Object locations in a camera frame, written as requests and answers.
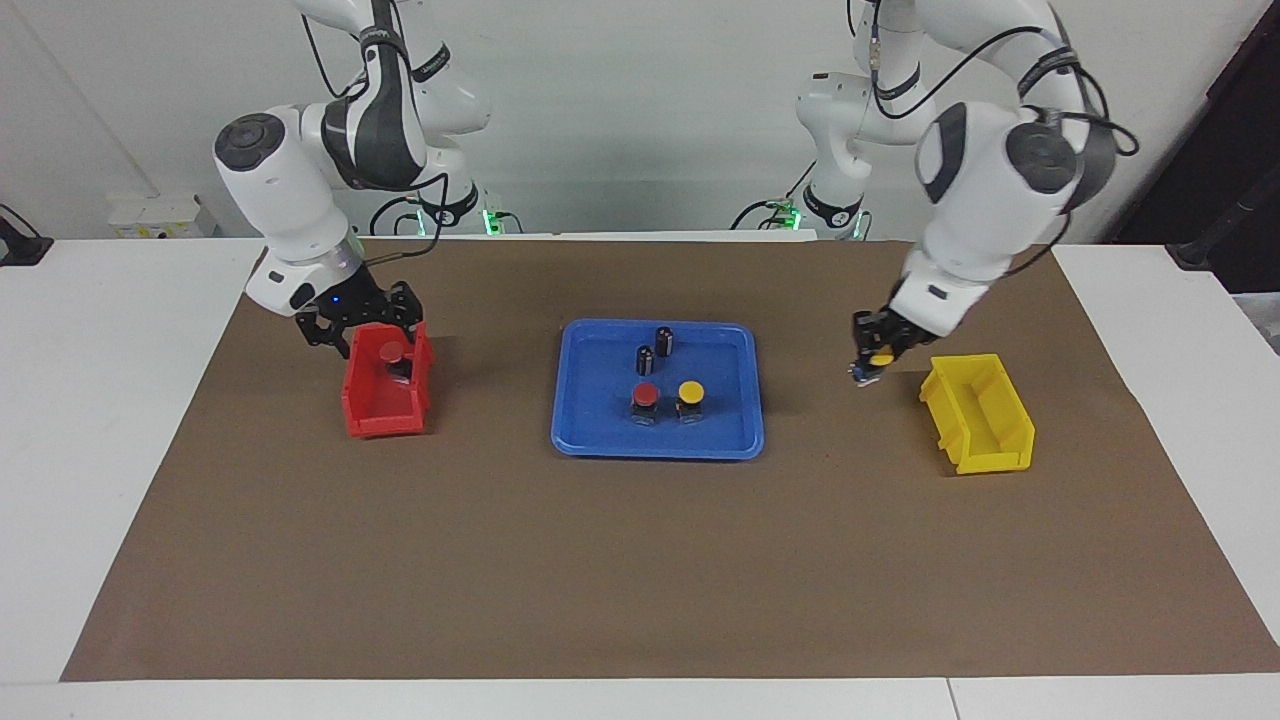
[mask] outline brown surface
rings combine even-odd
[[[348,439],[342,363],[243,301],[64,679],[1280,670],[1051,260],[854,387],[849,314],[904,251],[477,242],[388,265],[436,337],[417,438]],[[582,316],[751,328],[764,454],[558,455],[559,329]],[[1029,471],[954,477],[915,400],[931,351],[1000,352]]]

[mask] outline white table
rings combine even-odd
[[[260,249],[64,241],[0,269],[0,719],[1280,716],[1280,675],[56,684]],[[1280,359],[1161,249],[1056,255],[1280,637]]]

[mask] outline blue tray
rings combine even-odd
[[[653,346],[662,325],[676,336],[675,352],[654,360],[654,373],[635,370],[636,348]],[[681,424],[676,388],[707,388],[703,420]],[[649,380],[662,392],[658,423],[631,421],[631,391]],[[731,323],[582,319],[564,328],[561,343],[552,443],[566,455],[681,460],[750,460],[764,450],[755,338]]]

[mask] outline red button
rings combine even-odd
[[[378,356],[381,357],[383,363],[390,365],[392,363],[399,363],[404,359],[404,345],[399,342],[388,342],[383,345],[381,350],[378,351]]]
[[[653,407],[658,404],[658,386],[653,383],[640,383],[631,391],[631,402],[640,407]]]

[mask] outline yellow cap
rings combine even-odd
[[[680,401],[685,405],[698,405],[707,397],[703,383],[698,380],[685,380],[680,383]]]
[[[893,348],[884,346],[879,348],[879,352],[872,355],[872,365],[877,368],[883,368],[893,363]]]

